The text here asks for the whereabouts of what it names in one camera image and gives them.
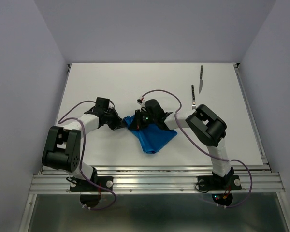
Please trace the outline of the blue cloth napkin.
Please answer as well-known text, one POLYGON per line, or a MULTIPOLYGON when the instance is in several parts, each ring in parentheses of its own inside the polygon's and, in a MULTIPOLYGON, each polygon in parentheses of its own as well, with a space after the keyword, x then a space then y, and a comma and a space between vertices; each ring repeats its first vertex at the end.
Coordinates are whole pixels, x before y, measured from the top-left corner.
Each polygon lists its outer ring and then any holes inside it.
POLYGON ((159 152, 177 136, 175 130, 162 130, 154 123, 149 124, 143 129, 129 129, 129 131, 138 138, 143 152, 147 154, 159 152))

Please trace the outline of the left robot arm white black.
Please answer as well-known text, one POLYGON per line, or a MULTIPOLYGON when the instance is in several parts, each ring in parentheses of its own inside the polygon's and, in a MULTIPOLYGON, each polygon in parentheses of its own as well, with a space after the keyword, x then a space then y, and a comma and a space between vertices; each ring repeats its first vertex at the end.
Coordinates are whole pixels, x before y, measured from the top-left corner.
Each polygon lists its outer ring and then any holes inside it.
POLYGON ((62 118, 59 124, 71 120, 63 127, 52 126, 49 129, 43 156, 44 166, 64 170, 74 178, 81 180, 86 190, 94 190, 98 184, 97 171, 94 167, 84 163, 84 145, 86 135, 100 127, 107 125, 111 130, 124 128, 126 123, 114 108, 103 109, 92 107, 80 118, 62 118))

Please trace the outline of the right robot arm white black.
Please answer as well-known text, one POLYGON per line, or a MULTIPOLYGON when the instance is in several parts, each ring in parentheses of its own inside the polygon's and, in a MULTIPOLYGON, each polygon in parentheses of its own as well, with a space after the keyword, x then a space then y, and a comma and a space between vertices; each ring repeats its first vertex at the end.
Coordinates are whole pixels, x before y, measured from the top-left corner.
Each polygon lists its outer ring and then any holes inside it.
POLYGON ((187 113, 165 112, 161 107, 145 107, 136 110, 128 129, 139 131, 150 124, 165 131, 189 128, 199 141, 207 147, 206 154, 211 158, 213 184, 223 189, 230 183, 234 174, 225 148, 226 123, 210 108, 201 104, 187 113))

